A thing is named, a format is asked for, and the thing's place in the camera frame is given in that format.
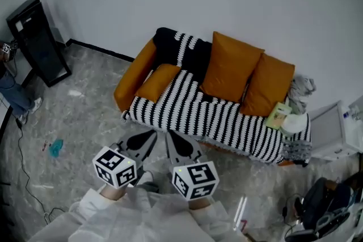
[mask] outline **fiducial marker cube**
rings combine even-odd
[[[137,178],[136,162],[104,146],[92,160],[97,176],[118,189]]]
[[[210,197],[219,182],[213,162],[175,167],[172,174],[173,186],[187,201]]]

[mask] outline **white cabinet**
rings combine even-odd
[[[322,108],[311,117],[311,155],[315,158],[337,160],[363,152],[359,128],[361,121],[343,117],[341,102]]]

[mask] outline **black speaker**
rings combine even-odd
[[[48,87],[71,75],[40,0],[25,1],[6,21],[25,58]]]

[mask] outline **black baseboard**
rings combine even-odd
[[[66,46],[66,44],[61,43],[61,42],[59,42],[59,41],[56,41],[56,43],[57,43],[57,46],[58,46],[60,49],[64,49],[64,48],[66,48],[66,47],[67,47],[67,46]]]
[[[86,44],[86,43],[83,43],[83,42],[78,41],[78,40],[70,39],[69,41],[66,42],[66,46],[70,46],[71,44],[80,45],[80,46],[83,46],[83,47],[88,48],[88,49],[96,50],[97,52],[101,52],[101,53],[104,53],[104,54],[109,54],[112,57],[120,58],[120,59],[125,60],[125,61],[133,62],[135,60],[134,58],[125,56],[124,54],[115,53],[115,52],[113,52],[111,50],[103,49],[103,48],[100,48],[100,47],[95,46],[95,45]]]
[[[30,72],[28,73],[28,75],[26,76],[26,78],[24,79],[23,83],[22,83],[22,87],[23,88],[25,88],[29,84],[30,80],[34,77],[34,75],[35,75],[35,72],[34,72],[33,69],[31,69]],[[4,135],[4,132],[5,132],[7,123],[9,122],[9,119],[11,117],[11,114],[12,114],[12,108],[9,107],[8,110],[6,111],[4,120],[1,123],[1,127],[0,127],[0,142],[1,142],[1,139],[2,139],[2,137]]]

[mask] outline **sneaker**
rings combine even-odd
[[[25,123],[27,123],[27,121],[28,121],[28,111],[26,113],[24,113],[23,115],[21,115],[18,119],[21,124],[25,125]]]
[[[38,98],[34,101],[34,106],[33,108],[29,109],[29,113],[33,114],[35,111],[37,111],[39,109],[39,107],[41,106],[41,103],[43,102],[43,98]]]

